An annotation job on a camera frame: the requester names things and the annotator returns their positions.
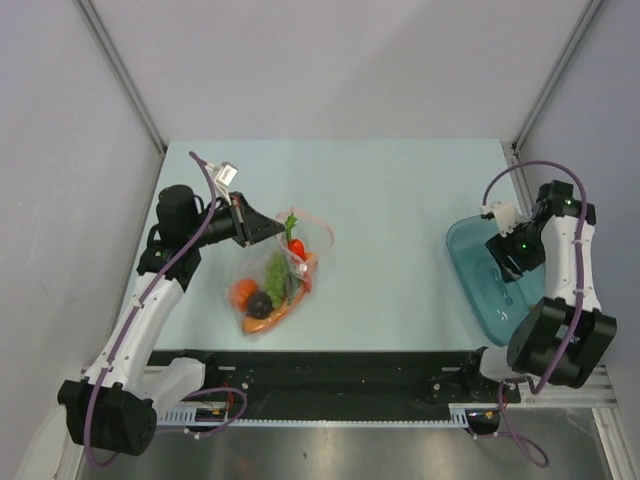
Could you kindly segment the red toy carrot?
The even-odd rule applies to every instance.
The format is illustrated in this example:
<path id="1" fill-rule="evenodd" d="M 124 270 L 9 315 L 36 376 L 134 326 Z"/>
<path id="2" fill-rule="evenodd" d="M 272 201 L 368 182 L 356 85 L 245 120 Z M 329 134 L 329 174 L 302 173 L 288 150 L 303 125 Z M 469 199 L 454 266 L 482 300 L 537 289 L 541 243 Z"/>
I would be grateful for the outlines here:
<path id="1" fill-rule="evenodd" d="M 293 236 L 293 230 L 297 225 L 297 217 L 293 213 L 289 214 L 285 220 L 284 225 L 286 242 L 289 251 L 296 255 L 300 260 L 305 261 L 306 251 L 304 243 L 300 239 Z"/>

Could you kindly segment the clear zip top bag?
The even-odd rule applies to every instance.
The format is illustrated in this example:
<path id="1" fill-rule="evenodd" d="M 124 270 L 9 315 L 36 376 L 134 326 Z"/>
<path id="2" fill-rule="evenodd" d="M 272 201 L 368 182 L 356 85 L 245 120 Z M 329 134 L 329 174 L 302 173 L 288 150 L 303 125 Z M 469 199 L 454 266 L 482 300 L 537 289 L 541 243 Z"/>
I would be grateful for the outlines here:
<path id="1" fill-rule="evenodd" d="M 229 274 L 226 301 L 245 336 L 264 335 L 295 312 L 311 294 L 320 260 L 335 243 L 328 223 L 296 207 L 276 220 L 285 230 Z"/>

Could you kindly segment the orange toy pumpkin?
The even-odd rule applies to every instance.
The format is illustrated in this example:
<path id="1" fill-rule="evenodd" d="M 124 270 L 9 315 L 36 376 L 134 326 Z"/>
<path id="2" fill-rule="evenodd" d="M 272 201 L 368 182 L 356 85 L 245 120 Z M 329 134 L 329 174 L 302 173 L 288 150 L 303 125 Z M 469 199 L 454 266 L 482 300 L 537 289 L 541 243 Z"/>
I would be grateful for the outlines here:
<path id="1" fill-rule="evenodd" d="M 235 282 L 228 293 L 229 304 L 240 312 L 245 312 L 251 295 L 259 290 L 258 283 L 252 278 Z"/>

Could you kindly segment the dark purple toy fruit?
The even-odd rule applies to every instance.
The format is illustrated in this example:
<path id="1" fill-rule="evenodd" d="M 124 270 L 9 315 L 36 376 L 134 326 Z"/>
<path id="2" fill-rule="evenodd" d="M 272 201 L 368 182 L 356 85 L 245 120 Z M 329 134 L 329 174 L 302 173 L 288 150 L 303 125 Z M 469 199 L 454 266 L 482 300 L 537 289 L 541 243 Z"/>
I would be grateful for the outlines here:
<path id="1" fill-rule="evenodd" d="M 265 291 L 256 291 L 247 300 L 246 313 L 251 318 L 264 320 L 273 310 L 271 298 Z"/>

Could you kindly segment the green toy grapes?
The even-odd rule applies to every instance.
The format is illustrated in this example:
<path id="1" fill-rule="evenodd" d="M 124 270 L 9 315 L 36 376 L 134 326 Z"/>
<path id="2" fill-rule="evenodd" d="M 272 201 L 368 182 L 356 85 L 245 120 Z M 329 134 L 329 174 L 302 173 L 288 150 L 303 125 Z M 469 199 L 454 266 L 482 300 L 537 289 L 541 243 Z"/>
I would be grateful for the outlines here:
<path id="1" fill-rule="evenodd" d="M 286 296 L 285 283 L 289 274 L 286 256 L 278 251 L 274 252 L 265 268 L 264 290 L 271 298 L 274 309 L 279 309 Z"/>

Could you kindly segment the green toy chili pepper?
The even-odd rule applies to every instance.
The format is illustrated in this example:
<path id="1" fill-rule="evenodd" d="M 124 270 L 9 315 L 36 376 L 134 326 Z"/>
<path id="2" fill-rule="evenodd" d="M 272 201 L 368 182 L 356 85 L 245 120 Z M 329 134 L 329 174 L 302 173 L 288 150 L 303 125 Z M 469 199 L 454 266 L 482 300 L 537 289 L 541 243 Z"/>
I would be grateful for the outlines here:
<path id="1" fill-rule="evenodd" d="M 304 282 L 295 274 L 289 273 L 285 283 L 286 300 L 288 305 L 292 305 L 299 294 L 304 292 Z"/>

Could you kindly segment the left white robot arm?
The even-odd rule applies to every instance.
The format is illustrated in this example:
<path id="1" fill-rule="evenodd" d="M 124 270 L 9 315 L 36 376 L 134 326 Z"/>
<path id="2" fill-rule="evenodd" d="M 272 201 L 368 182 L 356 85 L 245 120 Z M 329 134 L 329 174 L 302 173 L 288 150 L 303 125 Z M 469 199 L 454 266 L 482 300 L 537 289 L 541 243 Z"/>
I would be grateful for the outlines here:
<path id="1" fill-rule="evenodd" d="M 163 189 L 156 215 L 128 306 L 83 378 L 65 381 L 57 394 L 72 440 L 87 452 L 139 456 L 151 443 L 158 419 L 176 404 L 191 393 L 207 400 L 219 392 L 220 374 L 196 357 L 172 360 L 149 381 L 143 375 L 201 262 L 201 248 L 225 240 L 246 247 L 285 230 L 239 192 L 205 205 L 186 185 Z"/>

